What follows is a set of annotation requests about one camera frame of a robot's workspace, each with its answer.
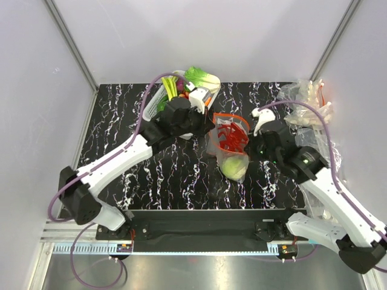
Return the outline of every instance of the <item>led light strip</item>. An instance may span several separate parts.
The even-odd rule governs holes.
[[[72,243],[56,243],[54,254],[69,254]],[[93,255],[136,255],[136,256],[278,256],[278,244],[268,243],[267,251],[228,252],[134,252],[130,243],[77,243],[74,254]]]

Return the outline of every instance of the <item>green leafy vegetable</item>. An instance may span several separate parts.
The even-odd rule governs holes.
[[[172,100],[172,98],[177,97],[177,88],[174,79],[170,77],[162,77],[161,81],[163,82],[165,90],[167,91],[169,100]]]
[[[163,111],[167,102],[168,102],[168,95],[165,95],[157,104],[157,112]]]
[[[209,89],[212,94],[220,89],[220,79],[203,71],[201,68],[192,66],[184,73],[184,76],[195,86],[203,86]]]

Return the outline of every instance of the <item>red object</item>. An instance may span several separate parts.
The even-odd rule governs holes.
[[[243,152],[243,148],[249,142],[246,133],[235,123],[220,126],[218,128],[218,138],[221,136],[226,139],[219,141],[220,148],[232,152]]]

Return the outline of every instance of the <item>white veins pattern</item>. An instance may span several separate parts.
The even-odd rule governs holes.
[[[216,112],[240,115],[253,127],[252,109],[274,102],[285,84],[223,83],[213,108]],[[100,86],[79,166],[97,160],[131,136],[146,86]],[[289,109],[281,106],[274,108],[274,112],[278,118],[283,118],[289,114]],[[216,159],[206,152],[207,142],[199,136],[187,141],[177,138],[164,151],[120,175],[99,197],[123,210],[304,206],[297,185],[268,161],[250,162],[242,184],[228,180]]]

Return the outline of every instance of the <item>green vegetable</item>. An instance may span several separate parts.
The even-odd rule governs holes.
[[[220,89],[220,79],[200,68],[192,66],[184,73],[184,76],[195,86],[203,86],[209,89],[212,94]]]
[[[157,112],[163,111],[167,102],[168,102],[168,96],[165,95],[157,104]]]
[[[222,162],[220,169],[225,177],[231,180],[239,181],[246,174],[248,165],[248,158],[230,156]]]
[[[172,98],[177,97],[176,83],[170,77],[162,77],[161,81],[167,91],[168,99],[172,100]]]

